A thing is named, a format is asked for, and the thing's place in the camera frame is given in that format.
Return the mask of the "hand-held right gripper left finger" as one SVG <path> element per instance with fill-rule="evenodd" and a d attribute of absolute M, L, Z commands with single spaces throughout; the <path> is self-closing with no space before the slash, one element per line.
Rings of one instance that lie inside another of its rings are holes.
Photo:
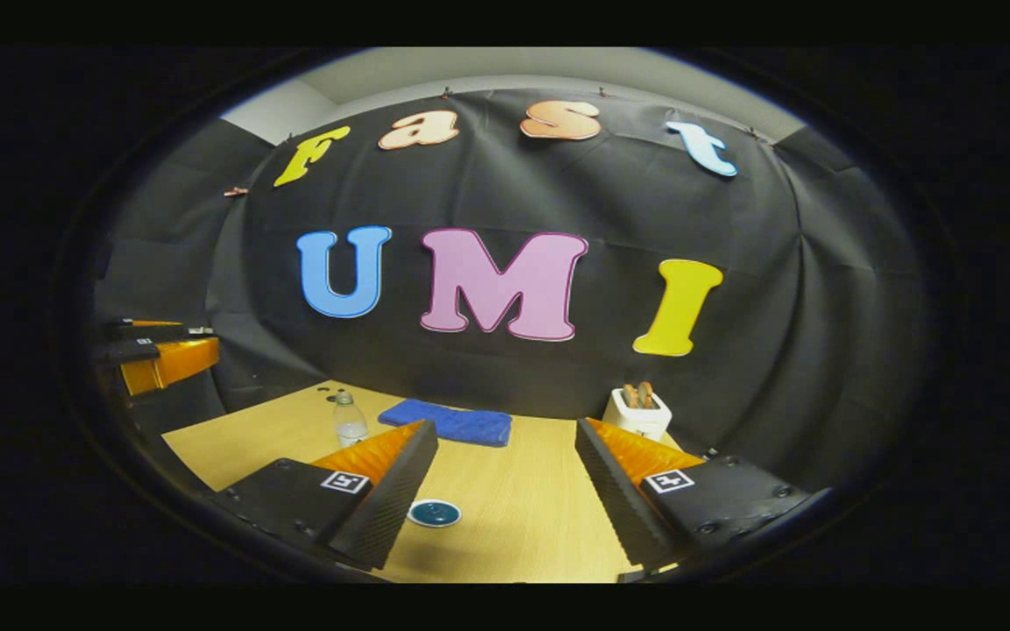
<path fill-rule="evenodd" d="M 380 570 L 436 451 L 436 424 L 416 421 L 317 462 L 280 458 L 211 500 L 303 554 Z"/>

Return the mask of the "blue folded towel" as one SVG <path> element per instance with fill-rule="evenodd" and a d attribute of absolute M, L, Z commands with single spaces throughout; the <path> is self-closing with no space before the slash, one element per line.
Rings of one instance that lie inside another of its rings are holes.
<path fill-rule="evenodd" d="M 420 400 L 402 401 L 378 415 L 388 426 L 433 421 L 437 435 L 477 446 L 504 447 L 509 443 L 512 416 L 487 410 L 454 410 Z"/>

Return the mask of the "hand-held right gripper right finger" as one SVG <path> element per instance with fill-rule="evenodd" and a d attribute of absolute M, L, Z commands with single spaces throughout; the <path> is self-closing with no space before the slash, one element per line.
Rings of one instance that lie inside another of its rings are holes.
<path fill-rule="evenodd" d="M 622 550 L 646 570 L 745 555 L 824 500 L 745 458 L 704 460 L 595 419 L 579 420 L 574 442 Z"/>

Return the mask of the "clear plastic water bottle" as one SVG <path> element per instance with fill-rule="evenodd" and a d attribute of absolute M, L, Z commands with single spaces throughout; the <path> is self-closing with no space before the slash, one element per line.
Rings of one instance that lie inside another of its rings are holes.
<path fill-rule="evenodd" d="M 365 416 L 349 392 L 339 391 L 334 395 L 333 420 L 340 449 L 350 448 L 369 438 Z"/>

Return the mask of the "white toaster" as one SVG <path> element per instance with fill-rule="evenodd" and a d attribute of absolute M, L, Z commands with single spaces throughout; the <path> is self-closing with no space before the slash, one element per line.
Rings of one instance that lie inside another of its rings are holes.
<path fill-rule="evenodd" d="M 662 441 L 672 419 L 671 410 L 653 396 L 653 408 L 630 408 L 622 395 L 622 388 L 610 392 L 604 415 L 601 419 L 630 434 L 646 436 L 653 441 Z"/>

